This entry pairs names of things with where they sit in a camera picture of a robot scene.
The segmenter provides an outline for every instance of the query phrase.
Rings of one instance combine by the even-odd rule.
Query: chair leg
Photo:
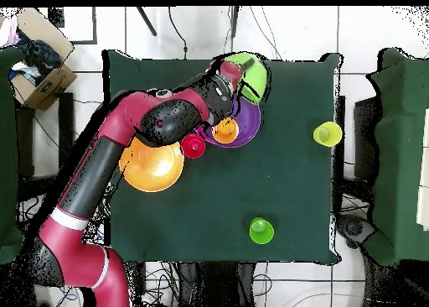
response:
[[[137,7],[137,11],[140,13],[140,15],[143,17],[144,22],[146,23],[147,27],[151,31],[153,36],[157,36],[157,31],[152,26],[151,21],[149,21],[149,18],[147,18],[147,15],[144,13],[143,8]]]

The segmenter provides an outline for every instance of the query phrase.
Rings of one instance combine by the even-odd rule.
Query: purple plate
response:
[[[207,142],[214,145],[219,145],[223,148],[238,148],[249,143],[258,133],[259,126],[261,125],[261,110],[258,105],[254,105],[247,101],[244,97],[240,97],[240,104],[236,98],[232,102],[232,113],[230,117],[233,118],[239,128],[239,133],[234,142],[231,143],[219,143],[213,138],[211,133],[211,127],[205,131],[201,127],[197,127],[195,130],[199,133]]]

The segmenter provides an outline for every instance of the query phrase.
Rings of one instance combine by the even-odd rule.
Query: orange bowl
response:
[[[180,143],[150,148],[134,138],[122,153],[119,169],[132,187],[144,192],[158,192],[178,180],[183,162]]]

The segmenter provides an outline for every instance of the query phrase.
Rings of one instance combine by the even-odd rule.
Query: red cup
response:
[[[198,134],[188,134],[182,140],[182,150],[185,157],[199,158],[205,151],[205,141]]]

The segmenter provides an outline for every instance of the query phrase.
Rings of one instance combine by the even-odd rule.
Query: orange cup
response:
[[[223,144],[234,142],[239,133],[238,123],[230,117],[223,119],[217,126],[211,129],[213,138]]]

